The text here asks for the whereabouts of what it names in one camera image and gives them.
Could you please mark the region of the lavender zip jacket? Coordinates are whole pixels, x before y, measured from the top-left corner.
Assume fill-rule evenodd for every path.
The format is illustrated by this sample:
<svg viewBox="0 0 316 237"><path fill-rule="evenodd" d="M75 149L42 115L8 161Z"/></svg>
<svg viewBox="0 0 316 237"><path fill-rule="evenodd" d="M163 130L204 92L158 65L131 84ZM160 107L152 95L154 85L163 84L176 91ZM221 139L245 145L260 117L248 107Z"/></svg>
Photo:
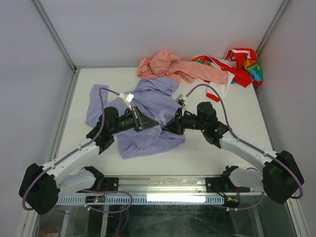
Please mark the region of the lavender zip jacket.
<svg viewBox="0 0 316 237"><path fill-rule="evenodd" d="M132 106L141 113L159 122L159 125L145 131L128 130L116 134L118 151L123 159L145 157L169 152L186 142L184 135L164 131L166 125L179 108L171 97L179 84L170 78L141 79L132 90Z"/></svg>

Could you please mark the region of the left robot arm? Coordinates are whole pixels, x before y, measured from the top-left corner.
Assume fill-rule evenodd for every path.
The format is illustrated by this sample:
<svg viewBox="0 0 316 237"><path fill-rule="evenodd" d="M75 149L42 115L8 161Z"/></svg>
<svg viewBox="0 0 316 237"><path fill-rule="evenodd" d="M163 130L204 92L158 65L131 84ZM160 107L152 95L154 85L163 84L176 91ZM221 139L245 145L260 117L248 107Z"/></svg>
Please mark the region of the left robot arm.
<svg viewBox="0 0 316 237"><path fill-rule="evenodd" d="M104 108L96 126L73 151L45 164L33 163L27 167L18 192L23 209L43 215L69 194L83 189L100 191L103 175L95 168L85 168L76 175L71 172L109 148L115 134L130 129L141 132L157 125L158 121L144 115L136 106L122 116L115 107Z"/></svg>

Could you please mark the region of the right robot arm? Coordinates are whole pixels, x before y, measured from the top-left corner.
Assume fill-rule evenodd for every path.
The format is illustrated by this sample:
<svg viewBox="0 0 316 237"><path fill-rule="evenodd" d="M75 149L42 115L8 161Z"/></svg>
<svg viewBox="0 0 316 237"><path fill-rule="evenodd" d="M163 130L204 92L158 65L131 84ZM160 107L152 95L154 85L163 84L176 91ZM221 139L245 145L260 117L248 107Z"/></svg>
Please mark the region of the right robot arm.
<svg viewBox="0 0 316 237"><path fill-rule="evenodd" d="M218 120L211 103L199 103L197 114L179 108L174 118L163 127L164 131L176 135L183 135L187 129L201 131L209 144L251 164L249 169L228 166L221 174L224 190L232 191L236 187L259 190L279 204L289 198L295 199L296 191L303 194L304 178L291 153L259 148L238 137L227 124Z"/></svg>

